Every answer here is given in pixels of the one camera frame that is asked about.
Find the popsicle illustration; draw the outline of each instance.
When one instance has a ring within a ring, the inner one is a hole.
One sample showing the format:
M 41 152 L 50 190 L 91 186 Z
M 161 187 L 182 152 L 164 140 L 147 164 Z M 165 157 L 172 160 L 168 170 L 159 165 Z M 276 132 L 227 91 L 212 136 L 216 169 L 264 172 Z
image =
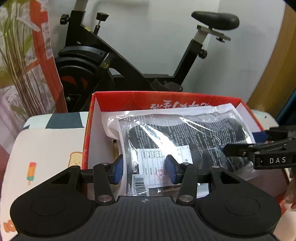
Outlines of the popsicle illustration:
M 28 185 L 31 185 L 31 181 L 34 181 L 36 165 L 37 165 L 36 162 L 30 162 L 29 164 L 29 169 L 27 174 L 27 180 L 29 181 Z

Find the barcode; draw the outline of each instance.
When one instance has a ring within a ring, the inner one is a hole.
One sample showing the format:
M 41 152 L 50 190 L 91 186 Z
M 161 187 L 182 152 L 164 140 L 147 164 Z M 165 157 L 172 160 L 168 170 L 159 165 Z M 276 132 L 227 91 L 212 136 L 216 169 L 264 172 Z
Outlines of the barcode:
M 138 196 L 138 197 L 147 197 L 149 196 L 148 189 L 145 186 L 145 181 L 144 177 L 135 177 L 138 176 L 139 174 L 133 175 L 133 180 L 132 180 L 132 185 L 133 185 L 133 196 Z

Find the bike seat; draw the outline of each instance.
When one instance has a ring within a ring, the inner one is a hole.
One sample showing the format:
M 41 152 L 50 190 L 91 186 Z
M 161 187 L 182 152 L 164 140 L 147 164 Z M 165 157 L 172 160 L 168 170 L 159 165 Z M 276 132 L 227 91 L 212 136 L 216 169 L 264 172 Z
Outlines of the bike seat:
M 239 26 L 239 18 L 230 13 L 195 11 L 191 17 L 218 30 L 232 30 Z

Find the human hand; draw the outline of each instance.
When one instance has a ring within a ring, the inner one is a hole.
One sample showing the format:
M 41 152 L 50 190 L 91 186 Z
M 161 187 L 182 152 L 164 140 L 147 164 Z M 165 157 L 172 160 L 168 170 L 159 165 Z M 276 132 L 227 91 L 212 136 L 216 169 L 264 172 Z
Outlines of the human hand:
M 287 188 L 286 194 L 285 194 L 285 202 L 291 204 L 291 209 L 296 210 L 296 181 L 295 181 L 295 176 L 293 173 L 290 173 L 290 177 L 292 177 L 290 184 Z

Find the ridged surface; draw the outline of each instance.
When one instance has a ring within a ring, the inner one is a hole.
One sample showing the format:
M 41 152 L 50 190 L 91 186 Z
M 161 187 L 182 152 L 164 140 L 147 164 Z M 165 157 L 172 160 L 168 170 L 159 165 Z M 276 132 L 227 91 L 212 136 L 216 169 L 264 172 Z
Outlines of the ridged surface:
M 45 240 L 23 234 L 13 241 Z M 111 206 L 100 206 L 79 229 L 47 241 L 275 241 L 272 235 L 239 239 L 206 226 L 192 207 L 176 205 L 170 197 L 120 197 Z

